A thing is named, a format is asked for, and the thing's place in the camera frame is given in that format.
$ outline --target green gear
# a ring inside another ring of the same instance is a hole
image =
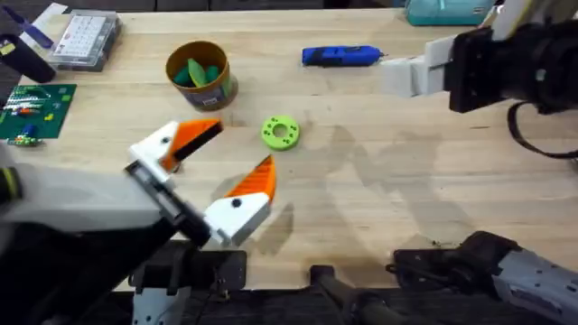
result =
[[[276,136],[276,128],[284,128],[284,135]],[[289,116],[270,117],[263,123],[261,138],[273,150],[291,149],[299,141],[299,125]]]

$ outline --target circuit board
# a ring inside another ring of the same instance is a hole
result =
[[[58,138],[75,91],[76,85],[16,86],[0,111],[0,139],[15,139],[30,125],[37,139]]]

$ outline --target cup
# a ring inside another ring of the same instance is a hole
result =
[[[183,87],[174,83],[174,77],[187,66],[188,59],[196,60],[205,69],[210,65],[217,66],[219,77],[202,87]],[[238,92],[238,82],[230,73],[227,54],[212,42],[196,41],[184,44],[171,54],[165,69],[172,85],[199,110],[213,111],[223,108]]]

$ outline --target plastic container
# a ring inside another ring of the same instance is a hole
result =
[[[172,80],[187,65],[188,59],[196,60],[205,69],[211,65],[219,68],[219,77],[202,87],[183,87]],[[212,42],[197,41],[184,44],[171,54],[166,62],[166,76],[182,95],[199,110],[212,111],[228,105],[238,92],[238,83],[230,73],[227,54]]]
[[[47,61],[58,70],[100,72],[121,29],[115,12],[74,10]]]
[[[495,0],[407,0],[406,17],[412,25],[478,25]]]

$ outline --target wooden tabletop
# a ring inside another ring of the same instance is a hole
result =
[[[578,176],[567,162],[526,151],[506,125],[509,104],[466,115],[447,94],[412,99],[380,90],[379,66],[301,65],[309,46],[369,44],[389,58],[464,28],[413,27],[397,10],[122,14],[125,30],[102,73],[61,73],[77,83],[58,140],[21,160],[121,174],[128,146],[171,120],[220,117],[225,131],[174,175],[199,209],[270,153],[258,130],[273,115],[302,126],[293,150],[274,153],[277,190],[269,219],[243,246],[248,288],[307,284],[313,264],[334,265],[357,286],[392,286],[384,271],[400,247],[457,245],[476,229],[517,240],[578,270]],[[66,17],[56,17],[51,33]],[[208,40],[227,53],[239,93],[199,113],[164,76],[180,45]],[[577,115],[522,112],[523,132],[544,148],[575,149]]]

